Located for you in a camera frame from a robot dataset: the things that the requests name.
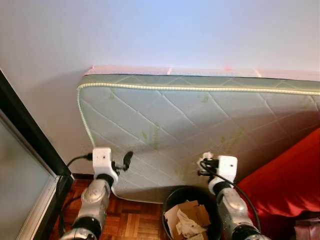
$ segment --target cardboard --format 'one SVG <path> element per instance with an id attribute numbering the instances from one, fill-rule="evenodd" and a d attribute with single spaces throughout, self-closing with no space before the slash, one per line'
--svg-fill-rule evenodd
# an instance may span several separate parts
<path id="1" fill-rule="evenodd" d="M 196 201 L 188 201 L 188 202 L 178 204 L 164 213 L 164 217 L 167 220 L 167 224 L 169 227 L 171 237 L 174 240 L 183 240 L 184 239 L 184 236 L 182 234 L 179 234 L 177 227 L 176 227 L 177 224 L 179 223 L 179 218 L 177 216 L 179 209 L 184 214 L 186 214 L 189 219 L 195 221 L 201 227 L 207 227 L 211 224 L 210 219 L 209 219 L 209 215 L 206 211 L 205 206 L 199 205 L 197 200 Z M 204 235 L 205 236 L 203 237 L 203 239 L 207 240 L 208 236 L 205 233 L 204 233 Z"/>

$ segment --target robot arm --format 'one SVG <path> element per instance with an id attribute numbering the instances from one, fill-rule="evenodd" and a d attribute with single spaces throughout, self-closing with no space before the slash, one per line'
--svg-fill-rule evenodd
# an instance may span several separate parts
<path id="1" fill-rule="evenodd" d="M 208 187 L 210 192 L 216 195 L 223 234 L 227 240 L 269 240 L 253 225 L 248 217 L 245 201 L 233 186 L 219 177 L 213 177 L 212 172 L 233 183 L 237 173 L 237 162 L 237 158 L 233 156 L 219 156 L 213 159 L 213 154 L 206 152 L 198 161 L 198 174 L 209 177 Z"/>
<path id="2" fill-rule="evenodd" d="M 81 208 L 72 229 L 60 240 L 98 240 L 104 229 L 109 196 L 118 182 L 118 170 L 129 168 L 133 153 L 128 152 L 123 166 L 116 166 L 111 159 L 111 149 L 95 148 L 92 152 L 94 180 L 81 195 Z"/>

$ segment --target mattress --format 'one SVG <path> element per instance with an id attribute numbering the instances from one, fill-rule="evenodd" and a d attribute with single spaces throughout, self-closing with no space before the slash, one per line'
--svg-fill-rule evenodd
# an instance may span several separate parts
<path id="1" fill-rule="evenodd" d="M 119 164 L 134 153 L 114 194 L 151 203 L 175 186 L 206 189 L 204 152 L 237 157 L 240 180 L 320 126 L 320 82 L 232 72 L 95 67 L 77 103 L 93 147 Z"/>

